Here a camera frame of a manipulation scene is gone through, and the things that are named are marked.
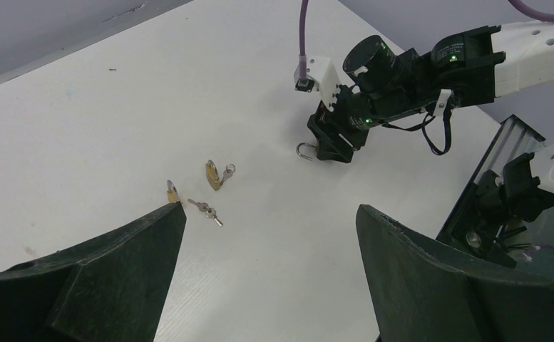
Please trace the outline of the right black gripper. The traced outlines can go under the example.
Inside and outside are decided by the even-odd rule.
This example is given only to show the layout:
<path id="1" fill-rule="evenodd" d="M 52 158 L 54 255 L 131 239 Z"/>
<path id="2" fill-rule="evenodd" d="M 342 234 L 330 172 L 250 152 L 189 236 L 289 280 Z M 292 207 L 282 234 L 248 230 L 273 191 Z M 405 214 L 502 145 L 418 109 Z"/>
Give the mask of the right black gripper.
<path id="1" fill-rule="evenodd" d="M 321 98 L 318 112 L 311 115 L 307 127 L 317 141 L 316 158 L 349 164 L 352 147 L 366 145 L 369 130 L 382 126 L 374 108 L 374 101 L 367 95 L 355 93 L 352 87 L 337 85 L 333 90 L 318 88 Z"/>

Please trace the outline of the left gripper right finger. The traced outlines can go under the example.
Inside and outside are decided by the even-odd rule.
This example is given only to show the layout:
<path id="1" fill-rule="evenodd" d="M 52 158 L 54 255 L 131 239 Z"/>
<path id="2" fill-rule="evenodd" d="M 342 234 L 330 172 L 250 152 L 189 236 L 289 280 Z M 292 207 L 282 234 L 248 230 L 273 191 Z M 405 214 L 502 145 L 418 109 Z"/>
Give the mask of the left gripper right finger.
<path id="1" fill-rule="evenodd" d="M 554 279 L 461 252 L 368 204 L 356 232 L 380 341 L 554 341 Z"/>

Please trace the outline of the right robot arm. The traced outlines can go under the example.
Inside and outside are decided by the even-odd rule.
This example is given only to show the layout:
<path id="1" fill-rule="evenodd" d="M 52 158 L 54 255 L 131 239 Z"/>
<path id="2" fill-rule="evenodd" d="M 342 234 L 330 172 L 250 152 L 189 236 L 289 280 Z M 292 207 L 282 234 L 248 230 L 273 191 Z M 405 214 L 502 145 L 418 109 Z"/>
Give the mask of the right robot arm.
<path id="1" fill-rule="evenodd" d="M 395 54 L 373 35 L 348 53 L 341 83 L 328 58 L 310 70 L 322 100 L 307 123 L 321 161 L 349 163 L 370 129 L 393 128 L 422 114 L 449 125 L 454 109 L 554 81 L 554 24 L 537 21 L 483 26 L 440 40 L 431 51 Z"/>

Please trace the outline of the brass padlock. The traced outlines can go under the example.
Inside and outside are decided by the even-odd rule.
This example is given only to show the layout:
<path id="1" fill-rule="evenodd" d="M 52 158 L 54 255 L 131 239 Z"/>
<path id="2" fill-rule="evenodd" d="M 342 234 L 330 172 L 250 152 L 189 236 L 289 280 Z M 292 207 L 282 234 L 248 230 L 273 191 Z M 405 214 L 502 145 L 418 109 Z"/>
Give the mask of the brass padlock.
<path id="1" fill-rule="evenodd" d="M 301 142 L 295 148 L 297 156 L 308 161 L 317 159 L 317 150 L 318 144 L 309 142 Z"/>
<path id="2" fill-rule="evenodd" d="M 212 160 L 208 160 L 205 163 L 205 175 L 207 181 L 214 191 L 220 190 L 226 180 L 230 179 L 236 171 L 234 164 L 229 164 L 222 172 L 219 172 L 215 163 Z"/>
<path id="3" fill-rule="evenodd" d="M 175 184 L 171 180 L 166 180 L 166 185 L 167 185 L 166 195 L 169 203 L 181 202 L 180 196 L 178 194 Z"/>

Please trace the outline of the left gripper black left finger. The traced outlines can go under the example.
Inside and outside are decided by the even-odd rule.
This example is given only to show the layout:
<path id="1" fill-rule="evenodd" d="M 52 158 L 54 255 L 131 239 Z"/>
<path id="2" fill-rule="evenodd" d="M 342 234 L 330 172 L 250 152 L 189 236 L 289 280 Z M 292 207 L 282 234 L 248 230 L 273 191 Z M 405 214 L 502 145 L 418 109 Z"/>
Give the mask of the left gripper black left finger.
<path id="1" fill-rule="evenodd" d="M 152 341 L 186 221 L 166 204 L 0 272 L 0 341 Z"/>

